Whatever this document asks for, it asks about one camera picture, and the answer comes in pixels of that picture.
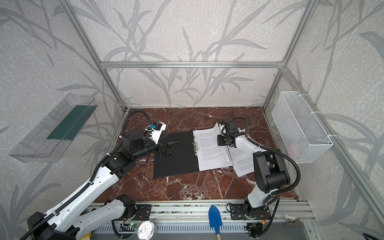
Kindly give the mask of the black file folder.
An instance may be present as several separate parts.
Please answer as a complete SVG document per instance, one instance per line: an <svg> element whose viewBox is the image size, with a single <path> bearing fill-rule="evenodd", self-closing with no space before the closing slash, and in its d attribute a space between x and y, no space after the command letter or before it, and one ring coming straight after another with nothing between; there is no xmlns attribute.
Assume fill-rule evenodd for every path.
<svg viewBox="0 0 384 240"><path fill-rule="evenodd" d="M161 157L155 154L154 174L155 179L175 176L199 171L198 158L194 154L193 132L181 132L168 134L160 139L160 143L166 146L167 142L180 142L171 156Z"/></svg>

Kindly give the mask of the silver folder clip mechanism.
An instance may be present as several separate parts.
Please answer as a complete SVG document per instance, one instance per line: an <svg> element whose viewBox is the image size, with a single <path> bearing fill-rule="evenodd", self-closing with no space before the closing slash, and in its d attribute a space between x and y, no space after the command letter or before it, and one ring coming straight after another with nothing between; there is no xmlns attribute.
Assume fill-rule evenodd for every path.
<svg viewBox="0 0 384 240"><path fill-rule="evenodd" d="M198 144L198 140L196 139L196 137L194 137L193 146L194 146L194 154L197 157L198 151L199 151L199 144Z"/></svg>

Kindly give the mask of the printed paper corner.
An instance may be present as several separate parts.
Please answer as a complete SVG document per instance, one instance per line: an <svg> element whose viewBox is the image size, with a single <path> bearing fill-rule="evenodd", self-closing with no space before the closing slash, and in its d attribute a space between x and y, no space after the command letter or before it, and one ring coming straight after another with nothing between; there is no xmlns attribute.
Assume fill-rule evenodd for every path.
<svg viewBox="0 0 384 240"><path fill-rule="evenodd" d="M227 146L218 146L217 135L220 133L218 123L210 129L193 131L193 136L196 137L199 144L197 156L199 171L231 167L233 165Z"/></svg>

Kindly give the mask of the printed paper stack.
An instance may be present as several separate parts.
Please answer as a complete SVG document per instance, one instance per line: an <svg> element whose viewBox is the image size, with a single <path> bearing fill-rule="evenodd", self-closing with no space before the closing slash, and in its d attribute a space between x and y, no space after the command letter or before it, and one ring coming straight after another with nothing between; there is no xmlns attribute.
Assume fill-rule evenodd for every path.
<svg viewBox="0 0 384 240"><path fill-rule="evenodd" d="M228 150L233 168L238 178L254 172L253 158L239 148L228 147Z"/></svg>

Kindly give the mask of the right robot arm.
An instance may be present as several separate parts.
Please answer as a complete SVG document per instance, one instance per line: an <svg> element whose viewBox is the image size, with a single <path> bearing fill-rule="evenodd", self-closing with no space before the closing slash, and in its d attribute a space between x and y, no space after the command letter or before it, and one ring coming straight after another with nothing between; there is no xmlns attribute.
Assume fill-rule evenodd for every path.
<svg viewBox="0 0 384 240"><path fill-rule="evenodd" d="M251 157L254 166L256 186L245 197L244 214L249 219L256 219L262 210L275 202L279 194L294 189L301 180L298 164L278 148L270 148L253 140L249 134L249 122L245 118L246 129L238 130L236 120L222 121L221 133L217 136L219 146L239 149Z"/></svg>

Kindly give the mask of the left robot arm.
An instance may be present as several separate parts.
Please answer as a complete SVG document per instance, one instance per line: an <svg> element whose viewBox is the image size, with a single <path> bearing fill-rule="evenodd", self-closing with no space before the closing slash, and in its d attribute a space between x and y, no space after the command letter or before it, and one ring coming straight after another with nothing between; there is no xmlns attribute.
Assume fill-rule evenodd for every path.
<svg viewBox="0 0 384 240"><path fill-rule="evenodd" d="M179 141L165 142L167 134L164 131L167 125L163 122L151 122L147 113L142 110L129 113L125 121L137 113L143 114L147 119L146 128L127 133L121 130L120 144L98 162L84 184L47 212L36 212L29 217L29 230L21 237L23 240L80 240L108 221L134 216L135 202L127 195L121 195L87 214L84 211L105 190L134 168L138 160L154 153L170 157L180 145Z"/></svg>

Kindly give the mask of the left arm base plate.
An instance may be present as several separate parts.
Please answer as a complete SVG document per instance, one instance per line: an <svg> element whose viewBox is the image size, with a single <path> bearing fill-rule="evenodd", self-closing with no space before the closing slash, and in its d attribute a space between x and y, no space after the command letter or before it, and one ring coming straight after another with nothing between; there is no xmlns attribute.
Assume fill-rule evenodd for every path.
<svg viewBox="0 0 384 240"><path fill-rule="evenodd" d="M136 205L136 212L128 218L129 221L148 221L150 219L150 214L152 210L152 205L150 204L139 204Z"/></svg>

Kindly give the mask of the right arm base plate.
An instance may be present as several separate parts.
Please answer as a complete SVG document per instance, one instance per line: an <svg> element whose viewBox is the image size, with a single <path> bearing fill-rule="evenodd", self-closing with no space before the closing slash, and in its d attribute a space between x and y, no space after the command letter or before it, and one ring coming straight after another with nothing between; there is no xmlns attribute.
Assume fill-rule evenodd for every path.
<svg viewBox="0 0 384 240"><path fill-rule="evenodd" d="M244 204L227 204L227 210L231 215L231 220L270 220L272 215L269 206L260 208L248 208Z"/></svg>

